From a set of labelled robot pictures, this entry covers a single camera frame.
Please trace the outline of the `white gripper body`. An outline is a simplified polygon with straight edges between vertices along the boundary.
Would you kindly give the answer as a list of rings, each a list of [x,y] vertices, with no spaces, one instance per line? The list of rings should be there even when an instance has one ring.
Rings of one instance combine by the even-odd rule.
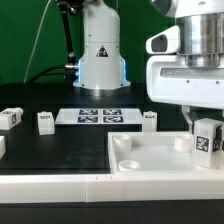
[[[152,56],[146,84],[154,102],[224,109],[224,59],[215,68],[190,68],[183,56]]]

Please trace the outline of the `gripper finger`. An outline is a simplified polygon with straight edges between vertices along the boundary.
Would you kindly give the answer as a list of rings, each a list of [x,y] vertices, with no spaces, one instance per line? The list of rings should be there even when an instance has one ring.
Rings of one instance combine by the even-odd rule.
[[[216,138],[217,138],[217,141],[218,141],[218,150],[222,150],[223,148],[223,125],[221,126],[218,126],[217,130],[216,130]]]
[[[190,118],[190,112],[191,112],[191,109],[189,106],[186,106],[186,105],[183,105],[181,107],[181,110],[182,110],[182,114],[188,124],[188,129],[189,129],[189,132],[190,133],[193,133],[193,122]]]

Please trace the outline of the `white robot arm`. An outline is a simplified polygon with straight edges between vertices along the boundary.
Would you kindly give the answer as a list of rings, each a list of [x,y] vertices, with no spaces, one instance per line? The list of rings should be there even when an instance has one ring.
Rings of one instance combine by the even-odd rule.
[[[150,0],[175,25],[146,41],[147,93],[176,104],[190,121],[192,107],[224,115],[224,0]]]

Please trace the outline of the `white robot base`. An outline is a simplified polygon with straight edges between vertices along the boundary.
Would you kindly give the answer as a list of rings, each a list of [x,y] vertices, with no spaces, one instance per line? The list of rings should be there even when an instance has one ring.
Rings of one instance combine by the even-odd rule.
[[[120,55],[120,17],[104,0],[85,0],[83,11],[84,54],[73,86],[86,95],[117,95],[131,85]]]

